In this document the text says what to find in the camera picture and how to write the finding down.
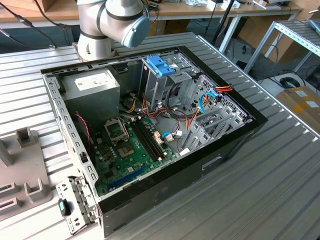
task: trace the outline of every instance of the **workbench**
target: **workbench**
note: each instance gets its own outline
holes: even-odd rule
[[[310,239],[320,234],[319,134],[201,36],[147,37],[121,56],[185,45],[268,118],[229,161],[111,236],[112,240]],[[0,222],[1,239],[69,239],[55,185],[77,176],[55,121],[40,69],[78,63],[73,47],[0,55],[0,136],[37,130],[53,198]],[[102,239],[92,224],[77,240]]]
[[[50,22],[38,11],[22,9],[17,7],[10,7],[10,9],[28,20],[33,22],[36,27],[53,26]],[[224,53],[228,43],[235,32],[241,17],[252,16],[274,16],[274,15],[289,15],[289,20],[295,19],[298,13],[302,10],[299,6],[291,3],[290,6],[282,7],[282,9],[265,10],[255,4],[241,4],[240,8],[231,9],[229,17],[232,18],[228,31],[219,48],[220,52]],[[198,7],[192,7],[184,2],[172,3],[163,2],[159,5],[159,21],[178,20],[178,19],[208,19],[211,17],[213,7],[202,4]],[[75,0],[56,0],[49,10],[45,13],[50,19],[68,25],[79,25],[78,6]],[[222,8],[214,10],[213,18],[221,18],[225,14]],[[157,15],[154,11],[150,11],[150,20],[156,19]],[[18,22],[9,12],[4,9],[0,10],[0,28],[24,28],[25,25]]]

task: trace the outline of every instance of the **blue drive bay latch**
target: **blue drive bay latch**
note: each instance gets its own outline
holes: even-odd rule
[[[159,56],[148,56],[146,61],[152,66],[152,68],[162,77],[176,72],[175,69],[169,67],[166,61]]]

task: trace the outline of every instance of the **motherboard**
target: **motherboard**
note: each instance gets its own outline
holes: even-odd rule
[[[177,157],[161,142],[159,132],[148,117],[127,122],[122,118],[112,119],[106,125],[92,137],[99,196]]]

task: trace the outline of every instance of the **pci slot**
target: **pci slot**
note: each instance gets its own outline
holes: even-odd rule
[[[142,166],[140,169],[138,169],[138,170],[136,170],[136,171],[128,174],[127,176],[124,176],[124,177],[122,177],[122,178],[114,181],[113,183],[111,183],[111,184],[108,185],[108,189],[111,189],[111,188],[113,188],[113,187],[117,187],[117,186],[119,186],[120,184],[123,184],[123,183],[129,181],[130,179],[132,179],[132,178],[140,175],[140,174],[142,173],[142,171],[143,171],[146,167],[147,167],[147,165],[144,165],[144,166]]]
[[[131,127],[154,162],[165,156],[143,123],[137,121]]]

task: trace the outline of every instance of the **wooden table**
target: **wooden table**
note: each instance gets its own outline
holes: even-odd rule
[[[17,7],[9,7],[16,14],[19,14],[28,20],[32,21],[36,27],[48,27],[52,24],[46,21],[40,12],[32,11]],[[290,15],[289,20],[296,18],[302,9],[293,5],[290,7],[283,7],[277,10],[264,10],[255,4],[241,4],[240,8],[232,9],[229,17],[233,17],[228,31],[223,39],[219,50],[223,53],[233,35],[241,17],[249,16],[271,16],[271,15]],[[210,18],[213,8],[202,4],[199,7],[192,7],[184,2],[171,3],[164,2],[160,4],[158,20],[178,20],[178,19],[205,19]],[[221,18],[225,13],[222,8],[216,8],[214,11],[214,18]],[[52,20],[69,25],[79,24],[78,7],[75,0],[57,0],[45,13]],[[154,11],[150,12],[151,20],[156,19],[157,15]],[[0,9],[0,28],[23,28],[22,23],[18,22],[9,12],[5,9]]]

